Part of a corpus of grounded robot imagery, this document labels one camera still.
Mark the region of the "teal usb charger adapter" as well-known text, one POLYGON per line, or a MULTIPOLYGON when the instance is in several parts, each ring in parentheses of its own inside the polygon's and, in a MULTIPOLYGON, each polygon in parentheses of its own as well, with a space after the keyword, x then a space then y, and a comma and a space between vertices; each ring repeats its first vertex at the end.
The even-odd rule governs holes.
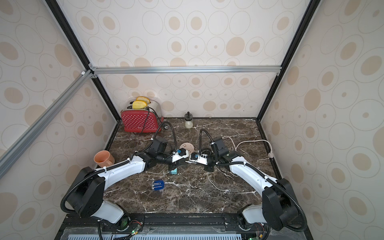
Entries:
POLYGON ((178 170, 177 169, 171 170, 170 174, 171 175, 177 175, 178 174, 178 170))

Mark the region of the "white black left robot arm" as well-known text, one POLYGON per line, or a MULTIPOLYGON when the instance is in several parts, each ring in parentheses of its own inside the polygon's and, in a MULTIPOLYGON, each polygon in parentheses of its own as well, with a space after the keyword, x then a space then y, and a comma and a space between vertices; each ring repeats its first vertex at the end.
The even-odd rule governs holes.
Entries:
POLYGON ((136 151, 125 161, 103 167, 82 169, 63 196, 60 208, 66 214, 77 214, 81 218, 97 218, 112 224, 122 224, 129 215, 120 206, 104 200, 106 189, 130 176, 140 174, 158 164, 171 165, 179 151, 166 153, 167 141, 158 138, 155 132, 152 142, 142 151, 136 151))

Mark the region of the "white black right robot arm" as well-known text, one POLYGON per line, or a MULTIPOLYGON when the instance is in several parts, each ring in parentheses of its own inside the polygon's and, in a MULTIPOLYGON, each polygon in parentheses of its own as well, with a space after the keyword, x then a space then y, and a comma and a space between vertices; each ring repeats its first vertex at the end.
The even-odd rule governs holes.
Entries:
POLYGON ((303 232, 308 228, 307 217, 288 180, 278 180, 257 169, 238 152, 229 151, 222 138, 208 137, 212 148, 210 156, 206 157, 199 147, 198 152, 192 154, 191 161, 205 165, 207 169, 215 166, 228 169, 262 197, 261 204, 240 210, 241 228, 249 228, 252 224, 267 224, 276 231, 287 228, 303 232))

